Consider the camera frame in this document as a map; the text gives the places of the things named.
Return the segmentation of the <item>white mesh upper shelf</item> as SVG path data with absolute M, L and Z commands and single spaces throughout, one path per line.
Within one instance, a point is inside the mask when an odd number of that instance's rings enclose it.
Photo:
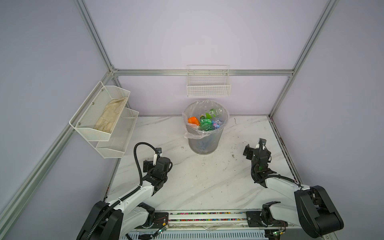
M 69 121 L 88 142 L 107 142 L 117 125 L 130 91 L 99 82 Z

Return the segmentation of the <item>crushed green bottle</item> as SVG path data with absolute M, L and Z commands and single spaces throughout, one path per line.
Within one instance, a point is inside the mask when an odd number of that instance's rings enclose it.
M 210 119 L 200 119 L 200 130 L 201 131 L 213 131 L 215 127 Z

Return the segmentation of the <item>orange label bottle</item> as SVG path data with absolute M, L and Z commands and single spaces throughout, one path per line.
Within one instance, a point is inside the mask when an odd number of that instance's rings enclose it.
M 188 123 L 196 126 L 200 126 L 200 121 L 196 117 L 190 117 L 188 118 Z

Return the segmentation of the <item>white mesh shelf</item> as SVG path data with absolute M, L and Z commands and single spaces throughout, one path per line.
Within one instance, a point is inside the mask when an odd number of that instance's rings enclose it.
M 130 91 L 99 82 L 69 121 L 88 142 L 107 142 L 117 125 Z
M 124 108 L 108 142 L 98 142 L 97 152 L 104 159 L 122 158 L 132 137 L 139 112 Z

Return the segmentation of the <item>clear bottle green label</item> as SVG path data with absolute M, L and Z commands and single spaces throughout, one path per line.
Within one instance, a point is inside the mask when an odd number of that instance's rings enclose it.
M 221 108 L 215 108 L 215 109 L 210 109 L 209 111 L 203 113 L 200 116 L 200 119 L 215 119 L 221 116 L 223 113 L 223 109 Z

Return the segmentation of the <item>clear bottle light-blue label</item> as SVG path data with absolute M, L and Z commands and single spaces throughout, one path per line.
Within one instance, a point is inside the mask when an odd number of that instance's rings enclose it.
M 223 121 L 221 119 L 218 119 L 218 118 L 211 119 L 211 121 L 212 121 L 212 125 L 213 125 L 214 129 L 220 128 L 221 125 L 223 124 Z

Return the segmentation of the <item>grey mesh waste bin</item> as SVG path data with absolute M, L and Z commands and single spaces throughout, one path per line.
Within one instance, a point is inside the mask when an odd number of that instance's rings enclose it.
M 200 155 L 208 155 L 213 153 L 218 145 L 224 129 L 216 134 L 210 135 L 203 139 L 188 139 L 191 150 Z

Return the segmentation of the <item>white mesh lower shelf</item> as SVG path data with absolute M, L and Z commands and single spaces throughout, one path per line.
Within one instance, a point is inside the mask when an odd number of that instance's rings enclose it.
M 139 112 L 124 108 L 108 142 L 98 142 L 97 152 L 104 159 L 122 158 L 132 137 Z

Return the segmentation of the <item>clear plastic bin liner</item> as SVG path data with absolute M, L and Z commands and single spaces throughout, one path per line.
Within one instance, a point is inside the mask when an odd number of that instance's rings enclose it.
M 218 119 L 221 119 L 223 121 L 223 124 L 221 125 L 220 128 L 215 129 L 213 131 L 205 132 L 200 130 L 200 126 L 196 126 L 188 123 L 188 118 L 196 117 L 200 121 L 200 116 L 203 113 L 209 111 L 210 109 L 215 109 L 215 108 L 223 109 L 222 115 L 218 117 Z M 185 129 L 185 138 L 199 140 L 199 139 L 208 137 L 210 135 L 216 134 L 225 128 L 225 126 L 229 121 L 229 118 L 230 118 L 229 111 L 221 104 L 212 100 L 195 101 L 189 104 L 182 113 L 182 119 L 184 122 L 184 129 Z

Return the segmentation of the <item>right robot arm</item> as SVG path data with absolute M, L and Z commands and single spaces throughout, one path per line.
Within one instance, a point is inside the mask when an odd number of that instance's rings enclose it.
M 281 224 L 281 230 L 266 235 L 269 239 L 277 240 L 285 233 L 288 224 L 301 227 L 314 239 L 342 230 L 344 221 L 323 187 L 300 184 L 269 168 L 272 153 L 266 147 L 266 142 L 265 139 L 259 139 L 255 148 L 245 146 L 243 155 L 251 161 L 251 177 L 254 183 L 282 194 L 293 204 L 272 201 L 263 204 L 260 211 L 248 211 L 249 226 L 268 228 Z

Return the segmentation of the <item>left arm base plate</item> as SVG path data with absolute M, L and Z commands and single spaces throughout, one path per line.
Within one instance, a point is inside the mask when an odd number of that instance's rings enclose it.
M 144 229 L 159 229 L 168 222 L 169 213 L 167 212 L 154 212 L 149 214 L 145 223 L 141 225 Z

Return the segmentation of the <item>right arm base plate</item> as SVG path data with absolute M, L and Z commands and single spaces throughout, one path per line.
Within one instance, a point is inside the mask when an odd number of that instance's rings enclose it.
M 272 201 L 263 204 L 260 210 L 246 211 L 246 218 L 249 227 L 284 227 L 287 222 L 276 220 L 272 217 L 270 207 L 275 204 L 280 204 L 280 201 Z

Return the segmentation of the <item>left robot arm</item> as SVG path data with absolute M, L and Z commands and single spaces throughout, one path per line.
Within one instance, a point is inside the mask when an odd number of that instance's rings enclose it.
M 137 157 L 137 148 L 145 145 L 154 150 L 154 159 L 145 160 L 143 168 Z M 134 228 L 153 225 L 155 208 L 144 203 L 167 182 L 173 167 L 169 158 L 162 157 L 162 149 L 140 142 L 134 147 L 134 159 L 139 171 L 140 183 L 134 189 L 111 202 L 99 201 L 91 209 L 78 240 L 118 240 Z

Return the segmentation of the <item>beige cloth in shelf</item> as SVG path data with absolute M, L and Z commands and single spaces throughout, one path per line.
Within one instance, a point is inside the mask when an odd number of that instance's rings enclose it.
M 115 125 L 117 124 L 118 118 L 124 106 L 126 105 L 127 100 L 128 97 L 124 97 L 120 99 L 113 99 L 112 101 L 110 101 L 106 105 L 102 115 L 94 125 L 94 129 L 111 134 Z

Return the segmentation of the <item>aluminium front rail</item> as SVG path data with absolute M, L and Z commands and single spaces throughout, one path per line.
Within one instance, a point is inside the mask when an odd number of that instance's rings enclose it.
M 285 206 L 280 204 L 275 204 L 270 207 L 272 217 L 276 220 L 281 220 L 287 222 L 287 225 L 282 227 L 285 230 L 288 226 L 294 225 L 301 227 L 305 231 L 314 233 L 317 235 L 325 235 L 328 220 L 328 212 L 325 209 L 311 209 L 307 210 L 304 207 L 296 209 L 292 206 Z M 241 210 L 229 210 L 229 211 L 187 211 L 187 212 L 175 212 L 170 211 L 169 219 L 164 226 L 171 227 L 194 227 L 194 226 L 248 226 L 246 211 Z

